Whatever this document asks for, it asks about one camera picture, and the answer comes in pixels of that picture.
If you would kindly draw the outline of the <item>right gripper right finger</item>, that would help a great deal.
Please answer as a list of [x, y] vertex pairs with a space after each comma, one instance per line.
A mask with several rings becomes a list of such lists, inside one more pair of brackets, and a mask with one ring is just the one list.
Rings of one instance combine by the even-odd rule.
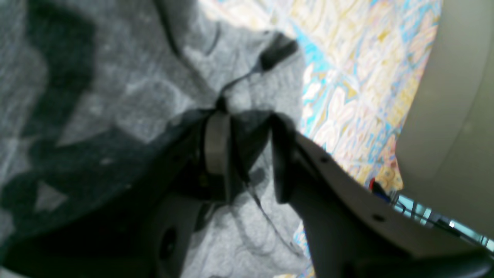
[[302, 219], [318, 278], [492, 278], [487, 250], [397, 213], [328, 153], [270, 117], [276, 199]]

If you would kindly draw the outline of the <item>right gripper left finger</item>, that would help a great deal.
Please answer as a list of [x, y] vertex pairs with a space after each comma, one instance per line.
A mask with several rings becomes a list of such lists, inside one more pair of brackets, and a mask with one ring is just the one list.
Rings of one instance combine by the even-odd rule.
[[233, 201], [232, 118], [194, 123], [138, 185], [78, 220], [10, 248], [2, 266], [27, 278], [175, 278], [203, 207]]

